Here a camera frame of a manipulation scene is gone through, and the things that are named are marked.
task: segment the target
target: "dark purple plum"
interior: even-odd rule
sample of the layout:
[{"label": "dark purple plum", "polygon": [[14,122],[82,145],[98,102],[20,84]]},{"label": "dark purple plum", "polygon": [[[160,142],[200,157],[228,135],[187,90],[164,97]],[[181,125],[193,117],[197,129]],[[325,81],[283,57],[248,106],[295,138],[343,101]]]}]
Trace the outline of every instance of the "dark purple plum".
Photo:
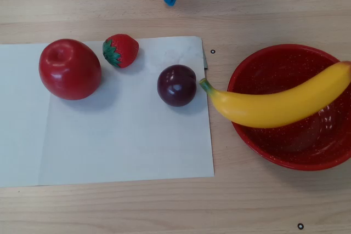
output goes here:
[{"label": "dark purple plum", "polygon": [[195,72],[184,65],[170,66],[158,77],[157,91],[168,105],[176,107],[187,105],[196,93]]}]

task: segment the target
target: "red bowl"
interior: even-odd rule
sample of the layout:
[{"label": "red bowl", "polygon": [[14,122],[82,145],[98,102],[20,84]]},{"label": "red bowl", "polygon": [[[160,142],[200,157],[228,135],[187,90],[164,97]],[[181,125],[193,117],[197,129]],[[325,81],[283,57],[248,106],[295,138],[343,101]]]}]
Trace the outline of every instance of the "red bowl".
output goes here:
[{"label": "red bowl", "polygon": [[[321,50],[276,45],[247,57],[234,71],[229,92],[270,94],[293,88],[338,62]],[[334,167],[351,157],[351,85],[334,102],[299,122],[257,129],[236,123],[242,140],[271,162],[296,170]]]}]

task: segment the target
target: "plastic fruit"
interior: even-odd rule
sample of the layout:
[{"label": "plastic fruit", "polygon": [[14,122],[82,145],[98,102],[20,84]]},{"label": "plastic fruit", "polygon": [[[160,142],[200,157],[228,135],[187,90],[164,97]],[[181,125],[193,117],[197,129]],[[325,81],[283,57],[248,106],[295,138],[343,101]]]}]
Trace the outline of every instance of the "plastic fruit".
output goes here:
[{"label": "plastic fruit", "polygon": [[101,66],[98,57],[82,42],[60,39],[43,50],[39,74],[52,94],[67,100],[79,100],[98,88]]},{"label": "plastic fruit", "polygon": [[132,64],[138,51],[139,43],[127,34],[113,35],[103,44],[105,59],[118,68],[125,68]]},{"label": "plastic fruit", "polygon": [[184,65],[170,66],[158,77],[157,91],[168,105],[184,106],[192,101],[196,93],[195,72]]},{"label": "plastic fruit", "polygon": [[351,82],[351,62],[333,64],[292,89],[267,95],[239,94],[200,85],[215,108],[232,122],[254,128],[275,128],[302,120],[333,102]]}]

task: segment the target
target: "red apple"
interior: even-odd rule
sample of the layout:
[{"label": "red apple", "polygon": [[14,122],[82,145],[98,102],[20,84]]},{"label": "red apple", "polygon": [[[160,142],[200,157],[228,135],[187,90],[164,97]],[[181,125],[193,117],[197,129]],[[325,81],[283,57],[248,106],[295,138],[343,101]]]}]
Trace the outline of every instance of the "red apple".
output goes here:
[{"label": "red apple", "polygon": [[52,94],[66,100],[79,100],[98,88],[101,66],[95,53],[82,42],[59,39],[43,50],[39,74]]}]

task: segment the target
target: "yellow banana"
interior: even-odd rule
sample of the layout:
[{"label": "yellow banana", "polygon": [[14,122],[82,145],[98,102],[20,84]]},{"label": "yellow banana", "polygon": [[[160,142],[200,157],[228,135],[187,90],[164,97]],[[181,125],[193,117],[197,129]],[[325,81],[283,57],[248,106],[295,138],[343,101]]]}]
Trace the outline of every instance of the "yellow banana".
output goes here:
[{"label": "yellow banana", "polygon": [[200,85],[215,108],[232,122],[274,128],[302,120],[333,102],[351,82],[351,63],[338,62],[290,90],[267,95],[239,94],[214,89],[207,79]]}]

